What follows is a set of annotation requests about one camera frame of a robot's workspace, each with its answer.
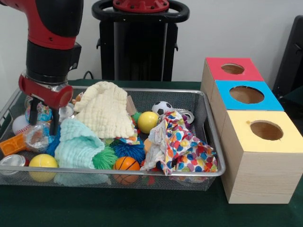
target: stacked boxes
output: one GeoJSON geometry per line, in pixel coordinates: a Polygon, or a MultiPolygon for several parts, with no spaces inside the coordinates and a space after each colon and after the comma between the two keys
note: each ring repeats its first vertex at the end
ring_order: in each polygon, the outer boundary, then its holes
{"type": "Polygon", "coordinates": [[[229,203],[288,203],[303,173],[303,137],[252,61],[207,58],[201,90],[221,138],[229,203]]]}

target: white wall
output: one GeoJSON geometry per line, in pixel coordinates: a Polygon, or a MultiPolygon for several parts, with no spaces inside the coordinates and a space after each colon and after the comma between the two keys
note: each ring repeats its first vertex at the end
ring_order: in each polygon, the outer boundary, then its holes
{"type": "MultiPolygon", "coordinates": [[[[99,21],[91,15],[96,0],[85,0],[77,41],[82,45],[77,70],[69,79],[91,70],[101,78],[96,50],[99,21]]],[[[200,81],[204,58],[250,57],[272,86],[294,17],[303,13],[302,0],[182,0],[190,19],[178,24],[179,51],[175,53],[174,81],[200,81]]],[[[23,13],[0,6],[0,108],[18,87],[25,69],[27,22],[23,13]]]]}

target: red box lid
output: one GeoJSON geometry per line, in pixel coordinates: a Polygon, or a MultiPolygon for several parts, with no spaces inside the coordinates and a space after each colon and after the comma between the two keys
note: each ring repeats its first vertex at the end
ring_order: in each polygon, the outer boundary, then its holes
{"type": "Polygon", "coordinates": [[[250,58],[206,58],[215,80],[264,81],[250,58]]]}

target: wire mesh tray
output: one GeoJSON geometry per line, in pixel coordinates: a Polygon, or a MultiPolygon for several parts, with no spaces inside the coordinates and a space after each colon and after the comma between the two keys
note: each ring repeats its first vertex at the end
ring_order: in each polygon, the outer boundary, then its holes
{"type": "MultiPolygon", "coordinates": [[[[87,87],[73,87],[74,97],[87,87]]],[[[212,112],[205,95],[195,90],[165,90],[165,89],[136,89],[125,88],[131,95],[139,112],[149,111],[152,105],[158,101],[167,101],[174,108],[190,110],[195,121],[191,125],[191,131],[198,138],[206,141],[216,151],[218,160],[218,172],[215,173],[191,173],[173,172],[165,176],[163,172],[152,171],[122,171],[122,170],[96,170],[96,169],[70,169],[70,168],[43,168],[43,167],[17,167],[0,166],[0,184],[2,185],[36,185],[36,186],[79,186],[100,188],[134,188],[134,189],[169,189],[169,190],[201,190],[206,191],[217,176],[225,172],[225,162],[221,151],[218,135],[214,126],[212,112]],[[14,171],[12,176],[1,174],[3,171],[14,171]],[[60,175],[67,179],[63,184],[51,180],[46,183],[36,182],[30,174],[36,175],[60,175]],[[137,180],[128,185],[118,183],[115,178],[119,175],[134,175],[137,180]]],[[[12,122],[18,116],[24,114],[24,100],[26,96],[17,90],[0,112],[0,142],[14,136],[12,122]]],[[[31,160],[36,154],[29,151],[21,151],[19,154],[31,160]]]]}

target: yellow ball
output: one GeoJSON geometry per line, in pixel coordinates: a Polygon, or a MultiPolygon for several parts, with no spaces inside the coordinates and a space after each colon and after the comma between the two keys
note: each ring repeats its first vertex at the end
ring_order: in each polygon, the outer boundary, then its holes
{"type": "MultiPolygon", "coordinates": [[[[56,159],[50,155],[41,154],[35,156],[29,163],[30,167],[52,167],[57,168],[56,159]]],[[[48,182],[52,180],[56,173],[52,172],[29,172],[30,176],[37,182],[48,182]]]]}
{"type": "Polygon", "coordinates": [[[144,112],[138,119],[138,127],[141,132],[149,134],[151,129],[157,126],[159,116],[154,112],[144,112]]]}

